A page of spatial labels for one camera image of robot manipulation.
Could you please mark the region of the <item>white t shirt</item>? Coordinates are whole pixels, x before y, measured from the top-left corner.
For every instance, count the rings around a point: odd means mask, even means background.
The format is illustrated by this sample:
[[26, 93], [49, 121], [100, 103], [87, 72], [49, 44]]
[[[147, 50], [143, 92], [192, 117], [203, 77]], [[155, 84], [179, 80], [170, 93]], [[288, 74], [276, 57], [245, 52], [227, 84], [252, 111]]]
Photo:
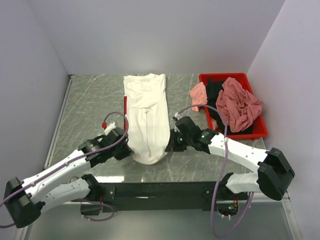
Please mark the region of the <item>white t shirt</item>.
[[127, 75], [123, 77], [123, 85], [128, 146], [136, 162], [153, 165], [166, 155], [170, 140], [166, 75]]

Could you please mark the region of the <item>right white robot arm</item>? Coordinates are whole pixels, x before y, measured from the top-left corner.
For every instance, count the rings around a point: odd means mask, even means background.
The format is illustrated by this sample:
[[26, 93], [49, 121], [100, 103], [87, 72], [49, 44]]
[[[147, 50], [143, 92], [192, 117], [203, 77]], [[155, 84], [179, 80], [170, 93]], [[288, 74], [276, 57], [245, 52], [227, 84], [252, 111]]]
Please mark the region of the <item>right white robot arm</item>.
[[184, 152], [192, 147], [209, 155], [226, 157], [250, 171], [227, 173], [219, 183], [222, 198], [230, 200], [236, 194], [259, 192], [275, 201], [283, 199], [295, 172], [281, 150], [255, 148], [215, 130], [202, 130], [189, 116], [176, 115], [173, 119], [175, 127], [170, 130], [166, 152]]

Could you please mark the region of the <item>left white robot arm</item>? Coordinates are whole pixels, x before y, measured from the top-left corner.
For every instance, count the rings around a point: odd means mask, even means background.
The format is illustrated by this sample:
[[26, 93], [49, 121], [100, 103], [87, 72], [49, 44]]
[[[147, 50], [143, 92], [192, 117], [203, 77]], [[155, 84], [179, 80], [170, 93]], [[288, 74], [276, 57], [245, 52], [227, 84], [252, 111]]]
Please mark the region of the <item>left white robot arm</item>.
[[121, 160], [128, 157], [131, 150], [127, 141], [128, 133], [114, 127], [86, 140], [69, 156], [46, 170], [24, 180], [16, 177], [9, 180], [1, 204], [8, 210], [13, 226], [24, 228], [37, 220], [41, 213], [65, 202], [80, 200], [98, 204], [103, 188], [95, 177], [85, 174], [74, 182], [67, 183], [67, 180], [110, 158]]

